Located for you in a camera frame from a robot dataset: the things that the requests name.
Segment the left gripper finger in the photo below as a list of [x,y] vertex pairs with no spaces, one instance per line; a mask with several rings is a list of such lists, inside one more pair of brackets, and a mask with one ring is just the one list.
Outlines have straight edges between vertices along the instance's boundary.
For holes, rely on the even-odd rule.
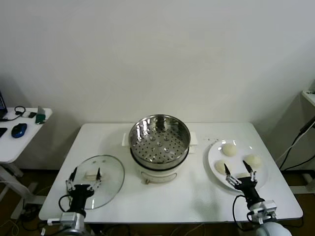
[[72,191],[74,190],[74,179],[75,179],[75,176],[76,176],[76,172],[77,172],[77,167],[73,170],[73,172],[70,174],[70,177],[69,179],[67,179],[65,181],[66,183],[66,190],[67,191]]
[[95,191],[97,188],[99,188],[101,182],[102,182],[102,176],[100,168],[98,168],[97,173],[93,173],[92,171],[86,172],[86,180],[90,182],[90,187],[88,188],[91,191]]

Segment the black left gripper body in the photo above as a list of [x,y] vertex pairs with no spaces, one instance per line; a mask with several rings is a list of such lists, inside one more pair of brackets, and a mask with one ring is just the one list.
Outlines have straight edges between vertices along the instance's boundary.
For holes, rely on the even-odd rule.
[[69,191],[72,198],[69,211],[78,212],[85,209],[86,201],[93,196],[95,190],[89,184],[77,184]]

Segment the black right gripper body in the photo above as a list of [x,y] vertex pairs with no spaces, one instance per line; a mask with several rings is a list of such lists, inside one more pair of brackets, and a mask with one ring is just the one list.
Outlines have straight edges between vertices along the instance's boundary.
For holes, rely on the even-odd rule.
[[256,181],[252,181],[250,177],[242,177],[238,179],[241,183],[236,185],[236,189],[244,193],[247,203],[260,203],[263,199],[256,191]]

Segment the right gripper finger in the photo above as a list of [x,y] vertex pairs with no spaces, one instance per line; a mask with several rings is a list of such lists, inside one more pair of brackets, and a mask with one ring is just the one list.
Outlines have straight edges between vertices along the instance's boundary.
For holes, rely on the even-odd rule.
[[241,190],[240,187],[242,186],[242,182],[231,175],[231,172],[226,164],[224,164],[225,174],[226,174],[226,181],[236,190]]
[[251,181],[252,182],[257,182],[257,179],[256,179],[256,171],[254,171],[251,166],[245,161],[243,160],[243,163],[246,167],[246,170],[248,171],[248,173],[250,174],[250,177],[251,177]]

